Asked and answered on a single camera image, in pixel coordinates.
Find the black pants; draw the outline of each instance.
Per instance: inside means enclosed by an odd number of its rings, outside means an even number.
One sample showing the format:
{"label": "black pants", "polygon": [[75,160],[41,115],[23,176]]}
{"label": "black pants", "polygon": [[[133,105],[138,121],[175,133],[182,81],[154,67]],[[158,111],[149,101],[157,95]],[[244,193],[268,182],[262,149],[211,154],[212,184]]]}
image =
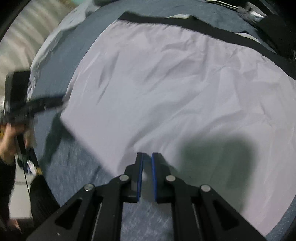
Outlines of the black pants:
{"label": "black pants", "polygon": [[36,176],[32,181],[30,201],[35,228],[60,208],[43,176]]}

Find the person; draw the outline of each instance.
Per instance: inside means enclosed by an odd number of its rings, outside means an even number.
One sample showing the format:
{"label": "person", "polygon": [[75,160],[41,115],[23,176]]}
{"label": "person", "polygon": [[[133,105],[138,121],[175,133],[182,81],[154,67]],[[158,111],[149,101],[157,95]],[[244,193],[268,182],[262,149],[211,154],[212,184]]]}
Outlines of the person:
{"label": "person", "polygon": [[[4,129],[0,141],[0,218],[7,225],[9,221],[9,199],[15,181],[15,154],[17,152],[15,137],[25,132],[25,125],[1,126]],[[26,147],[29,145],[29,138],[25,138]],[[41,225],[51,214],[60,208],[52,195],[45,178],[42,175],[36,176],[30,188],[31,213],[34,221],[34,228]]]}

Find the white floor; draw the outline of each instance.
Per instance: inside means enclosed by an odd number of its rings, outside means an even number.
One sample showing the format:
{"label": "white floor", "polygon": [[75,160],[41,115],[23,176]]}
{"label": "white floor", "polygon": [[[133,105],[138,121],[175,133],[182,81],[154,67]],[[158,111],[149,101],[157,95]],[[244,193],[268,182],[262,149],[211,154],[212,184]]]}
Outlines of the white floor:
{"label": "white floor", "polygon": [[[29,189],[33,175],[26,175]],[[24,171],[17,166],[15,175],[15,186],[10,197],[10,217],[11,218],[29,218],[30,217],[30,199],[26,186]]]}

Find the blue fabric surface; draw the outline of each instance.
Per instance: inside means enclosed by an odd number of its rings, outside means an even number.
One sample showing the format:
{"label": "blue fabric surface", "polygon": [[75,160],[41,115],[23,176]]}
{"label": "blue fabric surface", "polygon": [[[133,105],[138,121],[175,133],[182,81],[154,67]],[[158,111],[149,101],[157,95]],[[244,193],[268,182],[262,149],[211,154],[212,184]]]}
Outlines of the blue fabric surface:
{"label": "blue fabric surface", "polygon": [[[76,67],[92,43],[125,11],[160,17],[180,13],[191,14],[214,27],[233,32],[247,31],[258,38],[256,30],[243,21],[236,12],[201,0],[120,0],[98,9],[75,30],[69,31],[67,36],[64,36],[64,41],[58,44],[43,63],[33,97],[64,93]],[[37,158],[49,187],[60,205],[63,205],[84,184],[102,185],[111,179],[111,176],[101,169],[95,158],[85,151],[64,128],[58,111],[40,114],[37,120],[35,125]],[[125,218],[131,218],[134,215],[135,209],[138,215],[142,215],[146,220],[143,224],[137,224],[137,230],[127,226],[125,222]],[[149,210],[149,212],[142,213],[141,210]],[[136,206],[125,205],[121,240],[139,240],[139,235],[143,240],[173,240],[172,228],[169,233],[162,232],[163,229],[172,227],[172,223],[167,222],[162,225],[161,220],[155,219],[161,215],[161,212],[163,211],[157,209],[154,204],[143,199]],[[295,217],[295,213],[296,206],[293,202],[289,212],[267,236],[269,241],[280,240]],[[167,216],[170,213],[167,211],[162,215]],[[147,229],[161,235],[156,238],[153,232],[146,233]]]}

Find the silver screw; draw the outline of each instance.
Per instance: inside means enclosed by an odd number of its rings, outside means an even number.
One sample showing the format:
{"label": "silver screw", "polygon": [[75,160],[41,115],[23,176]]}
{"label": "silver screw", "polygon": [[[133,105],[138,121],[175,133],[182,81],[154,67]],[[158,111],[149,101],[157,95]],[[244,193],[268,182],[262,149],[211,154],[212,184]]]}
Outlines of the silver screw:
{"label": "silver screw", "polygon": [[165,178],[168,182],[174,182],[176,180],[176,177],[173,175],[168,175]]}
{"label": "silver screw", "polygon": [[202,185],[202,186],[201,186],[201,189],[202,189],[204,192],[209,192],[209,191],[211,191],[211,187],[210,187],[209,185],[207,185],[207,184]]}
{"label": "silver screw", "polygon": [[94,186],[91,183],[86,184],[84,186],[85,191],[91,191],[91,190],[93,190],[93,188],[94,188]]}
{"label": "silver screw", "polygon": [[125,181],[127,181],[128,179],[129,179],[129,176],[128,176],[128,175],[125,175],[125,174],[123,174],[123,175],[121,175],[121,176],[119,177],[119,180],[122,181],[122,182],[125,182]]}

